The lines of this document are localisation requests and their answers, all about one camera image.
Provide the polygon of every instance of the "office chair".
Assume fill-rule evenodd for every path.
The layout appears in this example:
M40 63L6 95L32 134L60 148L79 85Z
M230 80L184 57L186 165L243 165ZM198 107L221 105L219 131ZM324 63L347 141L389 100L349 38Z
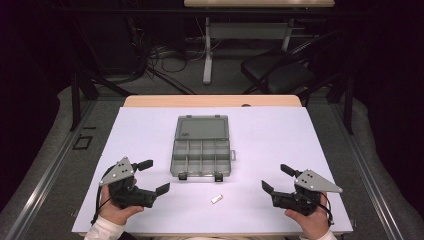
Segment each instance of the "office chair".
M312 92L340 76L332 73L328 77L323 71L325 64L314 60L335 46L341 36L340 31L333 31L288 52L275 49L244 60L241 72L253 85L243 94L256 90L265 94L295 94L300 100L306 100L307 106Z

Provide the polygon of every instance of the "sleeve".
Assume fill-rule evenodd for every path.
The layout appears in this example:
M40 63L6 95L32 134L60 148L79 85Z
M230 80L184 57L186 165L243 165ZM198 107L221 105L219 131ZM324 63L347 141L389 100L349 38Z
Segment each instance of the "sleeve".
M307 238L300 236L299 237L300 240L308 240ZM333 232L330 231L330 229L328 230L328 232L326 234L324 234L324 236L316 239L316 240L337 240L337 238L334 236Z
M99 216L94 225L85 235L84 240L116 240L124 232L125 225L114 224Z

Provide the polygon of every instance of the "human hand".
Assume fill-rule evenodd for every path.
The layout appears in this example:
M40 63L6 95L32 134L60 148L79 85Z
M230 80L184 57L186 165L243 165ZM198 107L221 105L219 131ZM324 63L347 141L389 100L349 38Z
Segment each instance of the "human hand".
M99 215L115 224L124 225L127 219L132 215L144 211L142 206L129 206L121 209L119 206L115 205L110 198L109 186L105 185L102 187L100 206L102 206L102 204L103 206L99 210Z
M320 202L323 206L327 206L326 196L326 193L321 195ZM328 232L329 226L327 212L319 206L316 208L315 212L308 216L305 216L291 209L287 209L284 214L296 221L300 227L302 227L303 233L308 239L319 239Z

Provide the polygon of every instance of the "metal bracket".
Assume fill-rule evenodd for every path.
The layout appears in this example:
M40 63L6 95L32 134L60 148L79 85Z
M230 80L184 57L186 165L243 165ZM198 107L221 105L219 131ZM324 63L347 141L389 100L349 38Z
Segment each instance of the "metal bracket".
M123 157L121 161L117 162L115 167L113 167L110 172L103 177L99 185L104 186L131 176L134 176L133 167L130 160L128 160L128 157Z
M343 192L341 187L328 181L312 170L305 170L302 174L300 174L300 176L296 178L295 184L311 191Z

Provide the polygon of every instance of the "wooden table edge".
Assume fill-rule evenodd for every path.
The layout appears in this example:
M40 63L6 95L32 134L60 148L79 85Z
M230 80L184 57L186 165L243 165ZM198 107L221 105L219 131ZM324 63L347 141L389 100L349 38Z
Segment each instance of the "wooden table edge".
M295 95L135 95L124 107L302 107Z

